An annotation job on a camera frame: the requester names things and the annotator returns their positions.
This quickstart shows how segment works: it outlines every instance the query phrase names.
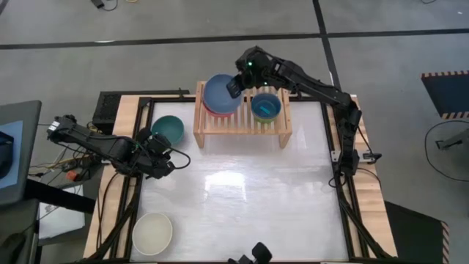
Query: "blue bowl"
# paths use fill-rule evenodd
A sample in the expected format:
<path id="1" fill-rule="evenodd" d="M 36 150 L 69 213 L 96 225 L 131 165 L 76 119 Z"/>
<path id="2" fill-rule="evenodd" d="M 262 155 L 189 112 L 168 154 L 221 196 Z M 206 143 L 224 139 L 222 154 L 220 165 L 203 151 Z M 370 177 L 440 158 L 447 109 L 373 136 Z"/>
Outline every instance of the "blue bowl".
<path id="1" fill-rule="evenodd" d="M 243 96 L 232 98 L 226 85 L 233 76 L 218 74 L 210 78 L 205 84 L 202 100 L 205 106 L 215 114 L 232 114 L 241 105 Z"/>
<path id="2" fill-rule="evenodd" d="M 165 136 L 171 145 L 175 145 L 184 137 L 184 124 L 175 116 L 160 117 L 152 126 L 152 134 L 156 133 Z"/>
<path id="3" fill-rule="evenodd" d="M 251 110 L 258 121 L 272 122 L 280 113 L 281 102 L 274 94 L 258 94 L 251 101 Z"/>

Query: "concrete floor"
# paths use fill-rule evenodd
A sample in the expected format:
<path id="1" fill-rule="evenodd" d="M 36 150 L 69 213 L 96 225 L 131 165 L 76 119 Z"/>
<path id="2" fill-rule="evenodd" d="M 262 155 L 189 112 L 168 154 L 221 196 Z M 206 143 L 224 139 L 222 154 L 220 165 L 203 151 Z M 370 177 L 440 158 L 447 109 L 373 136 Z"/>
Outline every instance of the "concrete floor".
<path id="1" fill-rule="evenodd" d="M 465 0 L 428 5 L 418 0 L 322 0 L 320 4 L 328 32 L 469 27 Z M 319 27 L 309 0 L 140 0 L 138 4 L 121 0 L 113 12 L 96 10 L 89 1 L 10 0 L 0 14 L 0 32 L 1 45 L 317 33 Z M 425 161 L 424 135 L 441 119 L 420 74 L 469 69 L 468 41 L 468 34 L 330 40 L 342 89 L 358 95 L 373 150 L 383 154 L 377 169 L 384 198 L 447 221 L 451 263 L 466 263 L 468 258 L 469 183 L 447 180 Z M 198 80 L 235 73 L 234 61 L 253 45 L 296 61 L 312 76 L 330 83 L 319 39 L 0 50 L 0 103 L 39 99 L 40 122 L 74 114 L 84 124 L 92 118 L 100 91 L 181 87 L 194 92 Z M 449 125 L 429 140 L 463 128 Z M 59 151 L 40 128 L 32 163 L 51 161 Z M 468 146 L 439 153 L 431 144 L 429 152 L 438 167 L 469 180 L 469 165 L 463 160 Z M 47 246 L 42 263 L 77 260 L 84 243 L 82 238 Z"/>

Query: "pink bowl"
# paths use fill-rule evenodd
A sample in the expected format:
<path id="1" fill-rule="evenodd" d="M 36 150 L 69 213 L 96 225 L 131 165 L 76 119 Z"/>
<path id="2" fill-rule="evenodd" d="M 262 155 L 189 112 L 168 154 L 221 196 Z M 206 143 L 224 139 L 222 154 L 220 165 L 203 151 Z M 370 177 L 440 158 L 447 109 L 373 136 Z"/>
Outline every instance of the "pink bowl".
<path id="1" fill-rule="evenodd" d="M 231 117 L 232 114 L 234 113 L 231 113 L 231 114 L 217 114 L 217 113 L 214 113 L 212 110 L 210 110 L 208 108 L 207 105 L 205 105 L 205 102 L 202 100 L 202 103 L 204 104 L 204 107 L 205 107 L 205 110 L 207 110 L 207 113 L 209 115 L 211 115 L 212 117 Z"/>

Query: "white bowl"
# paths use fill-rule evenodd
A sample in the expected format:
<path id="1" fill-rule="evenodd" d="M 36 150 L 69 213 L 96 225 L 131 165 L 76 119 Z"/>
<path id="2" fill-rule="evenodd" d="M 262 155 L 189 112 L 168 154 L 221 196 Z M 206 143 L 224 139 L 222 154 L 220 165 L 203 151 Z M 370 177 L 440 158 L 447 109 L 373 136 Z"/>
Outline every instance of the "white bowl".
<path id="1" fill-rule="evenodd" d="M 133 246 L 143 255 L 154 256 L 168 247 L 173 236 L 173 226 L 162 213 L 142 216 L 132 231 Z"/>

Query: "white table surface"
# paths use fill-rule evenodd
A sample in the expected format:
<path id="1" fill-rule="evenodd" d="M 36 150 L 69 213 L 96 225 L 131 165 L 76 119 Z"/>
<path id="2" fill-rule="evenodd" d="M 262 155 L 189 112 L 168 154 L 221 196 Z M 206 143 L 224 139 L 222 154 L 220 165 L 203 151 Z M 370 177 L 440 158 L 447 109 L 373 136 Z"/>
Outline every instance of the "white table surface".
<path id="1" fill-rule="evenodd" d="M 166 214 L 174 228 L 156 256 L 132 249 L 132 261 L 222 261 L 251 257 L 263 242 L 273 260 L 346 260 L 347 251 L 320 105 L 290 103 L 293 134 L 282 150 L 278 136 L 193 137 L 194 103 L 156 103 L 153 122 L 179 117 L 185 138 L 175 146 L 191 165 L 161 180 L 145 180 L 139 218 Z M 172 161 L 186 160 L 173 153 Z"/>

